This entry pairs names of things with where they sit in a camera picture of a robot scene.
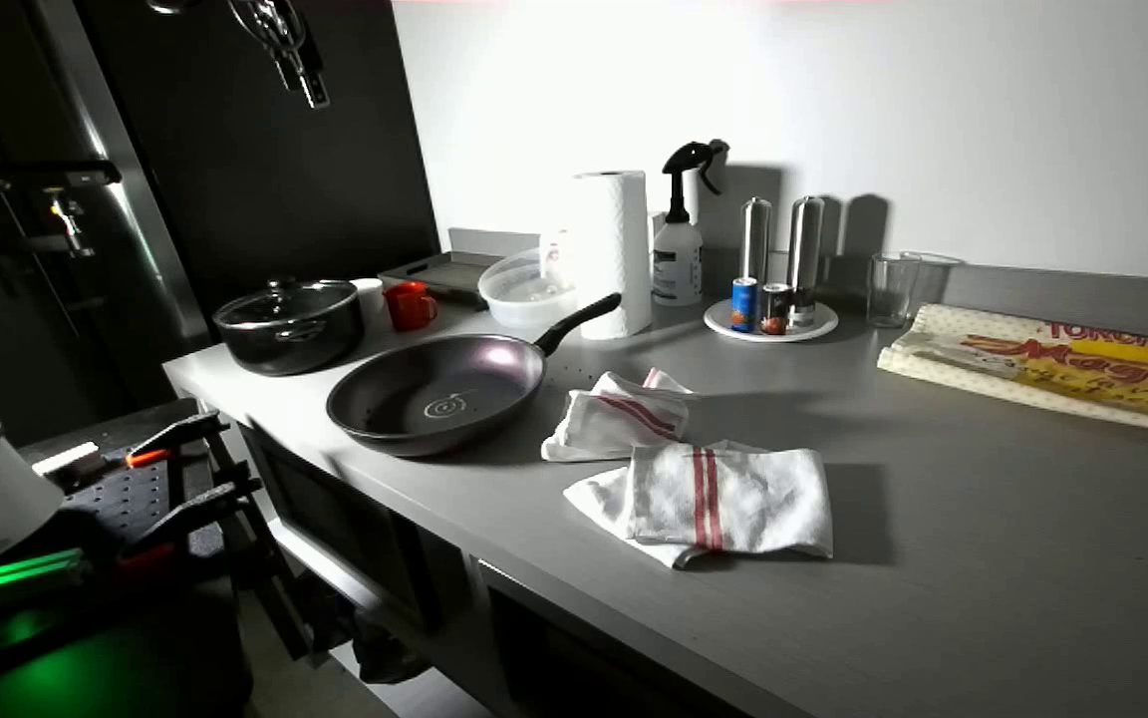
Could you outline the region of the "steel salt shaker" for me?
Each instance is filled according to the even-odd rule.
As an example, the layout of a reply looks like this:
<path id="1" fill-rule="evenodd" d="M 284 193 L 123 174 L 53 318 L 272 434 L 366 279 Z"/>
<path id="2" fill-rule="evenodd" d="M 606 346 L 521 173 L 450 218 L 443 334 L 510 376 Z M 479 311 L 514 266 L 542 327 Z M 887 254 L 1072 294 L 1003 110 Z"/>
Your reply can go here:
<path id="1" fill-rule="evenodd" d="M 749 196 L 741 206 L 741 279 L 757 279 L 764 224 L 774 218 L 774 204 L 764 196 Z"/>

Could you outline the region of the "dark small jar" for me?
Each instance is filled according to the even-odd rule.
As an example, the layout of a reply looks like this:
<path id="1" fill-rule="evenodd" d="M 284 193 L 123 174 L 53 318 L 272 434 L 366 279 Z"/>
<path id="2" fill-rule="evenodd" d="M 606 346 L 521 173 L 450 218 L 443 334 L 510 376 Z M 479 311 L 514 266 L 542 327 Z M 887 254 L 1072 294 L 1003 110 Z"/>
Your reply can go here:
<path id="1" fill-rule="evenodd" d="M 792 311 L 792 286 L 789 283 L 764 283 L 761 286 L 761 334 L 785 334 Z"/>

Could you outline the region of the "blue can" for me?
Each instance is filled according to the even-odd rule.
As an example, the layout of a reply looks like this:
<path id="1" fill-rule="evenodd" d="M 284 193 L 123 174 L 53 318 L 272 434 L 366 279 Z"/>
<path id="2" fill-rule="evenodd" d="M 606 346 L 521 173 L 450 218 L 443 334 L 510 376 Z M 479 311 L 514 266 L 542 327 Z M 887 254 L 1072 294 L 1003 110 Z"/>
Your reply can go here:
<path id="1" fill-rule="evenodd" d="M 730 327 L 741 334 L 757 330 L 757 315 L 761 315 L 761 286 L 757 279 L 733 279 L 730 283 Z"/>

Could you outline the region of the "steel pepper shaker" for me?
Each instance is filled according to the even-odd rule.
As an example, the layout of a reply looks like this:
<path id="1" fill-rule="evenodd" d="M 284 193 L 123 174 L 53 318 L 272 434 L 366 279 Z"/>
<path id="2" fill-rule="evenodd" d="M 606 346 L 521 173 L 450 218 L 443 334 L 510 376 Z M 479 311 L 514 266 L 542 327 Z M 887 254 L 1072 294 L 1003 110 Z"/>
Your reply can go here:
<path id="1" fill-rule="evenodd" d="M 789 229 L 789 286 L 797 299 L 804 299 L 817 286 L 822 224 L 826 224 L 826 200 L 802 196 L 792 204 L 792 229 Z"/>

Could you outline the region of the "black frying pan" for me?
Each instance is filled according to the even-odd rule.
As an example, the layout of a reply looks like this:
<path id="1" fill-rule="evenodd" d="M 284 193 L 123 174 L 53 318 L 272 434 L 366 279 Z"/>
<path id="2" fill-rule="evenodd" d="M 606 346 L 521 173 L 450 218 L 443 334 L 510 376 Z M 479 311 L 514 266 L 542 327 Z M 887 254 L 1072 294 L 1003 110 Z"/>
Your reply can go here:
<path id="1" fill-rule="evenodd" d="M 328 420 L 356 442 L 400 459 L 470 446 L 527 412 L 544 378 L 544 358 L 572 327 L 611 315 L 619 303 L 623 294 L 611 290 L 536 339 L 443 334 L 377 350 L 329 387 Z"/>

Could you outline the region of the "clear glass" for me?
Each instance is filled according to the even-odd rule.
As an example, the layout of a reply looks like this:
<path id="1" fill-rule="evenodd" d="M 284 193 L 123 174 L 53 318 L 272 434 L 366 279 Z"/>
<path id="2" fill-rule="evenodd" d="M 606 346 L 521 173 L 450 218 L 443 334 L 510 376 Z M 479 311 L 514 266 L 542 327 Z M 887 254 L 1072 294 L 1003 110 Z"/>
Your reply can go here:
<path id="1" fill-rule="evenodd" d="M 947 286 L 947 275 L 956 273 L 951 254 L 895 254 L 887 262 L 887 315 L 895 323 L 909 323 L 923 303 L 938 303 Z"/>

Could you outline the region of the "red cup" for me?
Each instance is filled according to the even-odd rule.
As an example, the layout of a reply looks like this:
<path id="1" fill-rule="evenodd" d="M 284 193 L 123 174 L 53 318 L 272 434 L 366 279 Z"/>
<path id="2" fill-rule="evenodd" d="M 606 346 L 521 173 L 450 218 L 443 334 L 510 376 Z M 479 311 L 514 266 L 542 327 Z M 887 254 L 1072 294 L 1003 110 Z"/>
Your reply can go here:
<path id="1" fill-rule="evenodd" d="M 390 279 L 384 299 L 396 330 L 424 330 L 437 318 L 437 303 L 424 279 Z"/>

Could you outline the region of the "clear plastic bowl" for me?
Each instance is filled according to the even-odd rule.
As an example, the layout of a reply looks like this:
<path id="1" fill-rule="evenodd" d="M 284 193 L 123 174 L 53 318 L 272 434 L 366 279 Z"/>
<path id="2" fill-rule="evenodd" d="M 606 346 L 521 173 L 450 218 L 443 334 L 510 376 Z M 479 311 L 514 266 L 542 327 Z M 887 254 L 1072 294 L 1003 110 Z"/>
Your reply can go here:
<path id="1" fill-rule="evenodd" d="M 487 311 L 514 330 L 542 330 L 572 311 L 572 286 L 536 251 L 514 251 L 479 275 Z"/>

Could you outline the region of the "white towel red stripe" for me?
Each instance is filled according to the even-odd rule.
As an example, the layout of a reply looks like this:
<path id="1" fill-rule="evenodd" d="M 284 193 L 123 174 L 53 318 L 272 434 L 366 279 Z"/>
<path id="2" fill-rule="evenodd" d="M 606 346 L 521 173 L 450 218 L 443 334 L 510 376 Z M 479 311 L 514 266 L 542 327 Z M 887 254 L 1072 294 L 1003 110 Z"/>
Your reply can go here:
<path id="1" fill-rule="evenodd" d="M 833 555 L 826 464 L 809 446 L 641 446 L 624 465 L 572 481 L 566 504 L 668 572 L 711 555 Z"/>
<path id="2" fill-rule="evenodd" d="M 691 426 L 691 392 L 665 372 L 641 382 L 602 372 L 588 392 L 566 395 L 566 414 L 542 440 L 544 464 L 624 459 L 633 446 L 681 442 Z"/>

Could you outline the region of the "black pot with glass lid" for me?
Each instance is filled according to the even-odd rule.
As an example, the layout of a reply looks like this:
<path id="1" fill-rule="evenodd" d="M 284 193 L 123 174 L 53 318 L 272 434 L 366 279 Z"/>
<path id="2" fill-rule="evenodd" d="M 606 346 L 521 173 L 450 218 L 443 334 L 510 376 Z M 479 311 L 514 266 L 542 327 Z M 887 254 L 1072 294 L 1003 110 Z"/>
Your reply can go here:
<path id="1" fill-rule="evenodd" d="M 226 350 L 261 376 L 304 376 L 348 358 L 366 334 L 348 279 L 272 279 L 215 311 Z"/>

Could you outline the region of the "orange black clamp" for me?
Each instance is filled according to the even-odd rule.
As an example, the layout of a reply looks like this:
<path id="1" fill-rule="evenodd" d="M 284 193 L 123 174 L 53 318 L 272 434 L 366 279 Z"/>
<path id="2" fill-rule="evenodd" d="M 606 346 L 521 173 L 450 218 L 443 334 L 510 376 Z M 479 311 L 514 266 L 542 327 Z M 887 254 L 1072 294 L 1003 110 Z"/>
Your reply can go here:
<path id="1" fill-rule="evenodd" d="M 211 412 L 115 420 L 40 442 L 30 471 L 65 491 L 30 551 L 81 547 L 95 564 L 220 557 L 259 541 L 256 479 Z"/>

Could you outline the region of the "black mounting table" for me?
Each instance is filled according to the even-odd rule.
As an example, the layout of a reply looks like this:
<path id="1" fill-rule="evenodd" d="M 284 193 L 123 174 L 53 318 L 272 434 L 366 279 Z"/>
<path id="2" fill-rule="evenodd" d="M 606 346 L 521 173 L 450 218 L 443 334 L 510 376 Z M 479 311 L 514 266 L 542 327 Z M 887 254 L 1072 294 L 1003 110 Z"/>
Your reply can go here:
<path id="1" fill-rule="evenodd" d="M 261 509 L 259 541 L 220 557 L 95 564 L 81 547 L 30 551 L 36 532 L 0 555 L 0 718 L 244 718 L 256 680 L 236 589 L 256 593 L 292 660 L 313 650 Z"/>

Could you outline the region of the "white spray bottle black trigger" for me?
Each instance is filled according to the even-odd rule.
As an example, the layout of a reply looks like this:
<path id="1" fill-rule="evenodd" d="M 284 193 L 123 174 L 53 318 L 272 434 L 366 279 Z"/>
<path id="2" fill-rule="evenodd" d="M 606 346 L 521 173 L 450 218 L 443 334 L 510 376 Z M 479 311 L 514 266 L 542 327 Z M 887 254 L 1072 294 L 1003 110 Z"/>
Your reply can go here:
<path id="1" fill-rule="evenodd" d="M 668 180 L 665 210 L 652 218 L 652 286 L 660 309 L 691 309 L 700 299 L 700 231 L 685 206 L 685 174 L 697 174 L 705 193 L 719 193 L 713 168 L 726 161 L 726 141 L 691 141 L 665 165 Z"/>

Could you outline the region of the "folded white towel red stripe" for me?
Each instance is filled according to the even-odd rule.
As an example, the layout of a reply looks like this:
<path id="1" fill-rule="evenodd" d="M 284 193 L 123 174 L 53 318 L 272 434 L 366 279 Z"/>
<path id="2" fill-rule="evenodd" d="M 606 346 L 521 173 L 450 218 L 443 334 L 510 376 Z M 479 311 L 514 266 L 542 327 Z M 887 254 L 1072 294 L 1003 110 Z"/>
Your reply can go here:
<path id="1" fill-rule="evenodd" d="M 833 555 L 826 464 L 809 446 L 641 446 L 624 465 L 572 481 L 566 504 L 668 572 L 711 555 Z"/>

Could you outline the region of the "white paper towel roll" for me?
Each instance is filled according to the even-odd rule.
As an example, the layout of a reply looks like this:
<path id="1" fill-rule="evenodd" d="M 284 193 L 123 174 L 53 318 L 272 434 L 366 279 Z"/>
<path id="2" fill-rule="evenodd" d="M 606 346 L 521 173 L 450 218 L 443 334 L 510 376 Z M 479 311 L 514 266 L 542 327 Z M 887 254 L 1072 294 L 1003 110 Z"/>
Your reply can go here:
<path id="1" fill-rule="evenodd" d="M 584 323 L 584 339 L 624 339 L 649 327 L 649 218 L 641 173 L 584 173 L 568 196 L 568 266 L 584 299 L 623 303 Z"/>

